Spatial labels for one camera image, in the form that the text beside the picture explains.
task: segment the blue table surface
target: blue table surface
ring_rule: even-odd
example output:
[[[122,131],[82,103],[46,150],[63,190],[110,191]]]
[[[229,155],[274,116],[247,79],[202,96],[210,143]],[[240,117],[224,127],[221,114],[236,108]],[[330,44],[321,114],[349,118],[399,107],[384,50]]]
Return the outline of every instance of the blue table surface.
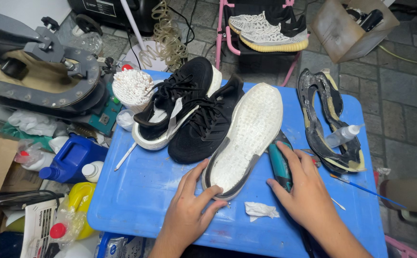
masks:
[[[170,75],[150,70],[146,72],[154,80],[166,79]],[[248,91],[252,86],[253,83],[245,83],[244,91]],[[289,138],[293,148],[309,148],[296,89],[278,89],[282,95],[284,109],[282,131]],[[363,124],[358,100],[343,95],[343,103],[341,120],[348,124]],[[330,134],[331,130],[325,122],[319,98],[315,98],[315,109],[325,135]],[[357,175],[345,175],[344,178],[376,191],[365,128],[361,129],[358,139],[367,171]],[[120,169],[114,171],[133,143],[131,133],[117,126],[87,213],[87,220],[96,230],[156,238],[181,177],[196,164],[175,163],[169,157],[167,148],[149,151],[137,146]],[[386,258],[378,198],[331,178],[323,166],[319,168],[319,172],[330,196],[346,208],[346,211],[343,211],[336,206],[339,216],[350,231],[372,256]],[[307,257],[296,223],[281,210],[280,203],[266,184],[266,180],[273,176],[269,156],[264,154],[239,195],[230,201],[229,208],[220,209],[204,234],[194,243],[273,257]],[[201,192],[202,186],[199,181],[195,195]],[[244,202],[261,202],[276,206],[280,218],[263,217],[250,222],[249,216],[245,213]]]

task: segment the black rubber sole fragment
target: black rubber sole fragment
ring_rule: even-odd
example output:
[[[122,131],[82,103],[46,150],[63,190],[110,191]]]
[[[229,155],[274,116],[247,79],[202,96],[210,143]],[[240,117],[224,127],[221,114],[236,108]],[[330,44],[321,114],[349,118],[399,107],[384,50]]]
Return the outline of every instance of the black rubber sole fragment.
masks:
[[[325,118],[332,131],[349,126],[339,119],[343,111],[343,100],[329,72],[314,74],[309,69],[304,69],[298,78],[297,91],[303,110],[307,141],[322,163],[336,174],[366,171],[363,152],[357,137],[339,147],[342,154],[335,153],[325,143],[323,128],[314,109],[317,91]]]

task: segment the gray tile floor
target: gray tile floor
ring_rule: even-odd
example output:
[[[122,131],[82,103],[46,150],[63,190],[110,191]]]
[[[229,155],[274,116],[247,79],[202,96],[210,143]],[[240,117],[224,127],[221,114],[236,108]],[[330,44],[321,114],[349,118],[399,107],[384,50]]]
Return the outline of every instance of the gray tile floor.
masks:
[[[169,5],[189,19],[194,0],[170,0]],[[309,24],[322,2],[308,6],[306,20]],[[295,14],[304,9],[304,0],[295,1]],[[187,26],[176,17],[186,38]],[[218,21],[218,1],[199,0],[193,16],[195,40],[188,45],[189,58],[207,56],[214,64]],[[103,27],[105,54],[117,59],[129,50],[124,31]],[[417,17],[402,21],[381,45],[405,58],[417,60]],[[244,59],[223,46],[221,71],[228,79],[238,73],[246,82],[266,82],[280,85],[285,79],[292,57],[256,57]],[[339,83],[341,93],[357,98],[363,109],[373,167],[392,169],[390,179],[417,178],[417,64],[390,56],[376,47],[363,58],[333,64],[315,35],[309,37],[309,47],[303,51],[298,66],[293,71],[287,87],[296,88],[298,72],[309,68],[315,73],[330,68]],[[398,213],[381,205],[384,232],[417,249],[417,224],[399,219]],[[392,257],[397,253],[389,252]]]

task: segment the left hand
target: left hand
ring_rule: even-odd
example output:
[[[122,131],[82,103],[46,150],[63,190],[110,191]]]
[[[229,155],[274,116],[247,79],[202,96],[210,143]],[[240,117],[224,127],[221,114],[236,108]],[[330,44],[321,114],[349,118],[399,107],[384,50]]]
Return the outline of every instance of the left hand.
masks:
[[[207,203],[223,192],[221,187],[212,185],[199,196],[194,196],[196,181],[208,163],[205,159],[181,178],[149,257],[180,257],[186,247],[204,233],[216,212],[228,204],[215,201],[202,213]]]

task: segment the yeezy sneaker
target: yeezy sneaker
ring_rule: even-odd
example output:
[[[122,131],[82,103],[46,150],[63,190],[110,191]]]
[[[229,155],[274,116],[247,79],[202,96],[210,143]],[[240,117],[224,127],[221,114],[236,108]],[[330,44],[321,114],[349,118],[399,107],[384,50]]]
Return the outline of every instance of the yeezy sneaker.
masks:
[[[148,106],[134,115],[134,140],[148,150],[166,146],[197,108],[195,102],[189,101],[211,96],[220,88],[221,78],[221,72],[206,58],[196,57],[184,64],[168,79],[153,87],[157,91]]]
[[[232,112],[244,95],[242,87],[242,79],[233,74],[211,97],[187,102],[199,108],[169,143],[169,156],[174,161],[190,164],[212,155],[228,133]]]
[[[229,131],[202,172],[202,187],[223,187],[215,200],[234,198],[282,125],[282,97],[277,88],[260,83],[247,91],[232,115]]]
[[[302,15],[297,22],[284,23],[265,29],[242,31],[240,39],[259,52],[295,52],[305,49],[307,39],[306,18]]]
[[[268,27],[278,26],[280,22],[296,22],[293,8],[287,6],[277,11],[276,8],[263,11],[258,15],[238,15],[231,16],[228,19],[229,27],[237,34],[241,31],[266,29]]]

